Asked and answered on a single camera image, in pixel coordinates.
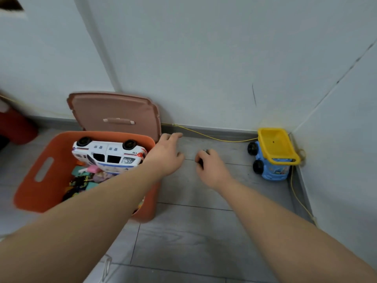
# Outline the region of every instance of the forearm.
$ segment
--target forearm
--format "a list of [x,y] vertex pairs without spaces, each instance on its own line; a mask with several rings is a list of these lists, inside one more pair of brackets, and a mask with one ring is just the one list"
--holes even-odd
[[220,194],[281,282],[375,282],[375,271],[296,214],[236,181]]
[[0,281],[82,282],[161,178],[144,163],[45,212],[0,243]]

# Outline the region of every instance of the person's left hand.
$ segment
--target person's left hand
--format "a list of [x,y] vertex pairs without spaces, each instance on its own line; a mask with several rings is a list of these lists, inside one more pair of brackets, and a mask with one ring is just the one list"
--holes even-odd
[[156,146],[145,157],[144,163],[153,163],[159,167],[162,176],[174,173],[185,159],[182,153],[177,153],[177,142],[182,136],[182,133],[162,134]]

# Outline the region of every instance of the wall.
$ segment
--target wall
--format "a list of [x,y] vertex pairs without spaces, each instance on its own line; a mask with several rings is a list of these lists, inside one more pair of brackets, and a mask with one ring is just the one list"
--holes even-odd
[[294,131],[321,229],[377,269],[377,47]]
[[1,90],[59,118],[72,118],[69,93],[113,90],[73,0],[19,2],[25,14],[0,14]]
[[377,0],[87,2],[121,89],[193,126],[292,131],[377,37]]

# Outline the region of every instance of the pink lid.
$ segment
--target pink lid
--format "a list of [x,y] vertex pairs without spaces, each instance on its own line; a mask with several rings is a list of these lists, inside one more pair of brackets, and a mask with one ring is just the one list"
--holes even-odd
[[67,99],[73,115],[86,131],[114,131],[161,136],[157,106],[148,98],[106,92],[71,93]]

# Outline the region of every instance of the black wheel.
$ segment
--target black wheel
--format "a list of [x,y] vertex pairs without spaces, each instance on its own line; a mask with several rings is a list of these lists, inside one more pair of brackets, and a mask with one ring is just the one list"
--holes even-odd
[[252,156],[257,156],[258,150],[258,144],[255,142],[250,142],[247,146],[247,152]]
[[127,140],[123,143],[123,149],[124,150],[132,150],[136,147],[136,141],[135,140]]
[[77,145],[79,147],[85,147],[86,145],[88,145],[90,142],[92,142],[92,139],[89,138],[89,137],[83,137],[81,138],[80,140],[77,141]]
[[253,170],[254,170],[254,173],[256,173],[258,175],[262,175],[263,174],[263,162],[261,160],[255,160],[254,163],[253,163]]

